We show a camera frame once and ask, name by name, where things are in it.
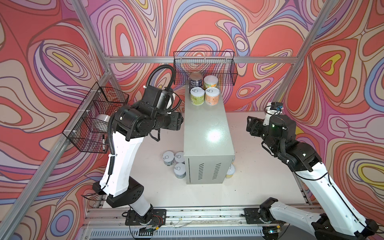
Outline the green label can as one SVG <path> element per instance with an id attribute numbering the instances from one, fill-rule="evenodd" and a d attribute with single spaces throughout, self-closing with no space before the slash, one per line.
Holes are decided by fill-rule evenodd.
<path id="1" fill-rule="evenodd" d="M 200 106 L 205 101 L 205 90 L 195 87 L 190 90 L 190 100 L 194 106 Z"/>

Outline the dark blue tomato can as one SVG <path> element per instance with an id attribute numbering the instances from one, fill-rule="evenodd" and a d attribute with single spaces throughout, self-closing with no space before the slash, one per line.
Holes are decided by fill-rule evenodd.
<path id="1" fill-rule="evenodd" d="M 203 75 L 200 72 L 192 72 L 189 75 L 188 85 L 190 90 L 203 87 Z"/>

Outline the orange peach can large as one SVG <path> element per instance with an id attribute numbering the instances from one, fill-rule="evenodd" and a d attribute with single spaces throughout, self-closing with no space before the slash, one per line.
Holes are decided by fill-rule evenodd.
<path id="1" fill-rule="evenodd" d="M 219 79 L 214 75 L 208 75 L 204 77 L 203 88 L 204 90 L 208 88 L 216 88 L 218 85 Z"/>

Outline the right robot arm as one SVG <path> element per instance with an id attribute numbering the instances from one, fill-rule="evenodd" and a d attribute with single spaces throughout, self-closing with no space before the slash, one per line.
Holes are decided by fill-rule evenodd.
<path id="1" fill-rule="evenodd" d="M 330 176 L 316 150 L 296 140 L 296 122 L 286 115 L 264 120 L 248 117 L 247 132 L 260 137 L 262 147 L 279 159 L 312 192 L 324 210 L 312 214 L 268 198 L 257 216 L 264 223 L 282 221 L 300 228 L 318 240 L 365 240 L 378 233 L 379 225 L 356 210 Z"/>

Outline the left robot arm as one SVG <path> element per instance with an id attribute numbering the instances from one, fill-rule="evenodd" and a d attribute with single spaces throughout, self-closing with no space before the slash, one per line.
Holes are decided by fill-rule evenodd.
<path id="1" fill-rule="evenodd" d="M 155 74 L 161 70 L 171 71 L 171 80 L 164 89 L 151 85 Z M 172 90 L 176 70 L 171 65 L 160 65 L 149 75 L 144 95 L 133 105 L 124 105 L 109 118 L 107 146 L 109 160 L 102 179 L 93 184 L 98 195 L 105 195 L 112 208 L 130 206 L 145 221 L 153 214 L 153 206 L 145 199 L 144 186 L 134 180 L 131 170 L 136 154 L 147 136 L 162 129 L 179 131 L 184 121 L 177 112 L 181 101 L 174 104 L 177 94 Z"/>

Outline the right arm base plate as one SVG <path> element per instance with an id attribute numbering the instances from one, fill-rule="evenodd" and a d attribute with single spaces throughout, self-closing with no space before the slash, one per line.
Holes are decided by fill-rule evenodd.
<path id="1" fill-rule="evenodd" d="M 243 217 L 246 218 L 247 224 L 277 224 L 284 225 L 284 221 L 276 220 L 269 210 L 260 208 L 245 208 Z"/>

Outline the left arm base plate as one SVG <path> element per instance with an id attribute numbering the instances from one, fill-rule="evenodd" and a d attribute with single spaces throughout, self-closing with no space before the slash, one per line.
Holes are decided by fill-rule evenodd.
<path id="1" fill-rule="evenodd" d="M 158 226 L 166 223 L 166 209 L 150 209 L 144 216 L 140 216 L 134 210 L 128 210 L 122 214 L 126 218 L 126 226 Z"/>

